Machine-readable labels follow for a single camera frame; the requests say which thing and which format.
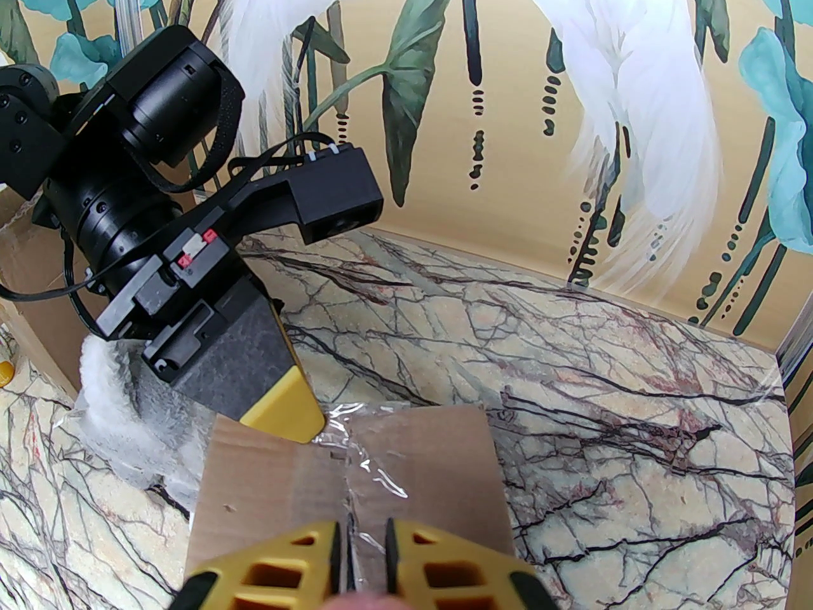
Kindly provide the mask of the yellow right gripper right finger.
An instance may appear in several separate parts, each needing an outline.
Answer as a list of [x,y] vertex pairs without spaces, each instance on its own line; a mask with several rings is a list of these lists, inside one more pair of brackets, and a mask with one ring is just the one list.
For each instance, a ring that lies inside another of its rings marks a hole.
[[386,524],[390,595],[413,610],[560,610],[534,567],[412,520]]

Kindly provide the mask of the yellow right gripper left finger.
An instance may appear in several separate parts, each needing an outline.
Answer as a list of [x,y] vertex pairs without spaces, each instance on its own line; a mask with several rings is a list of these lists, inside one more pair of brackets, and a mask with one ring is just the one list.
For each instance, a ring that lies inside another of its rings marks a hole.
[[342,588],[342,529],[314,522],[197,566],[180,610],[319,610]]

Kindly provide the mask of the brown cardboard box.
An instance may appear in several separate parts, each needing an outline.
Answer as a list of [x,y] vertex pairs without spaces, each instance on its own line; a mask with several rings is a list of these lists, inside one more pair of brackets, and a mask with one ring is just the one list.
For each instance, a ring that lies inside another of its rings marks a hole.
[[419,521],[514,554],[502,468],[476,405],[336,407],[325,432],[297,444],[219,417],[191,525],[185,574],[316,521],[344,532],[342,589],[386,591],[390,518]]
[[[0,189],[0,285],[36,293],[63,287],[64,245],[57,232],[32,223],[33,206]],[[0,319],[8,323],[23,354],[41,374],[76,399],[79,355],[86,335],[66,297],[41,302],[0,299]]]

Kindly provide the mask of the grey white plush animal toy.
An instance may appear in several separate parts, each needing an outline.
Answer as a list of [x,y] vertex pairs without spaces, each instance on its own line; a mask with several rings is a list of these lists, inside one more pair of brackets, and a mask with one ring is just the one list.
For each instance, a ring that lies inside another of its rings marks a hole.
[[194,512],[215,413],[142,360],[144,342],[85,337],[72,417],[82,444],[140,490],[162,488]]

